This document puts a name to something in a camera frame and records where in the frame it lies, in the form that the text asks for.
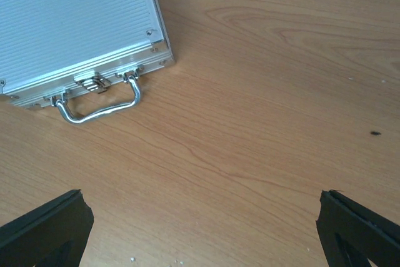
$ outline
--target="silver briefcase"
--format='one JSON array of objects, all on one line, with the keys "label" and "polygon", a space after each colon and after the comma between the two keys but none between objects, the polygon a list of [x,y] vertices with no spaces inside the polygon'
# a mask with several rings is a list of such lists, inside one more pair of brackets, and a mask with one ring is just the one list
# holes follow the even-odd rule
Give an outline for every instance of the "silver briefcase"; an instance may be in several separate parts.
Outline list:
[{"label": "silver briefcase", "polygon": [[[0,0],[0,98],[73,124],[131,108],[138,77],[174,62],[157,0]],[[73,116],[68,99],[124,81],[133,100]]]}]

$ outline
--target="wood grain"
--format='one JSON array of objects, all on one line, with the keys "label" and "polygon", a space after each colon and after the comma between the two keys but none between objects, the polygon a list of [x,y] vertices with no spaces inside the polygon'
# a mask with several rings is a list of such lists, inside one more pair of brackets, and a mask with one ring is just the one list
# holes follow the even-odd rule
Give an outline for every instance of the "wood grain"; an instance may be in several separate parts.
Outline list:
[{"label": "wood grain", "polygon": [[400,222],[400,0],[159,2],[178,62],[135,109],[0,105],[1,224],[81,188],[81,266],[192,267],[327,266],[322,189]]}]

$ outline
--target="case handle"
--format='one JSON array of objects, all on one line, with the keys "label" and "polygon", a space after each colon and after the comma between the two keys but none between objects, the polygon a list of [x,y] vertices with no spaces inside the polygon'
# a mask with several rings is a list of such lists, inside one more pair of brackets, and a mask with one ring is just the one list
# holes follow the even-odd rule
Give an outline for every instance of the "case handle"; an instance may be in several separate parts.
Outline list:
[{"label": "case handle", "polygon": [[108,115],[108,114],[112,114],[118,111],[122,111],[123,109],[128,109],[128,108],[132,108],[135,105],[137,105],[142,97],[142,92],[141,89],[138,85],[137,79],[139,78],[138,74],[136,71],[129,72],[129,73],[125,73],[124,74],[124,82],[125,83],[129,83],[129,85],[131,86],[135,97],[131,102],[127,102],[127,103],[120,103],[120,104],[116,104],[114,106],[109,106],[108,108],[104,108],[104,109],[99,109],[98,111],[95,111],[83,118],[76,118],[74,117],[74,115],[72,114],[71,110],[69,109],[69,107],[67,106],[67,99],[65,98],[65,95],[63,94],[61,99],[58,99],[56,96],[53,96],[51,98],[51,105],[58,108],[58,110],[61,113],[61,116],[69,123],[71,124],[82,124],[82,123],[86,123],[90,120],[95,120],[97,118],[100,118],[102,116]]}]

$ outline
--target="black plastic object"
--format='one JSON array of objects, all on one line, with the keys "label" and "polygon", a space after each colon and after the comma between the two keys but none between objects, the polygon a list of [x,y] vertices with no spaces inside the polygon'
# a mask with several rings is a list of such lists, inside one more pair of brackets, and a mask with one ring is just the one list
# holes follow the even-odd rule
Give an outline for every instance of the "black plastic object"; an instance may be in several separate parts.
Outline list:
[{"label": "black plastic object", "polygon": [[0,228],[1,267],[77,267],[93,226],[80,190],[71,190]]},{"label": "black plastic object", "polygon": [[337,191],[323,191],[317,230],[330,267],[400,266],[400,227]]}]

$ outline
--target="case latch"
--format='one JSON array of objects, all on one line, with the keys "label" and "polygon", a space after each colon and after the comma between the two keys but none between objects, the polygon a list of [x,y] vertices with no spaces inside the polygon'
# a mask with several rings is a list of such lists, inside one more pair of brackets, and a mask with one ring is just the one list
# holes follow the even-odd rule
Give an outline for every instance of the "case latch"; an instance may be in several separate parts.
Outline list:
[{"label": "case latch", "polygon": [[84,87],[89,92],[94,92],[97,94],[106,92],[107,88],[111,85],[108,79],[102,77],[101,74],[97,72],[94,74],[94,76],[87,79],[80,79],[75,81],[75,83]]}]

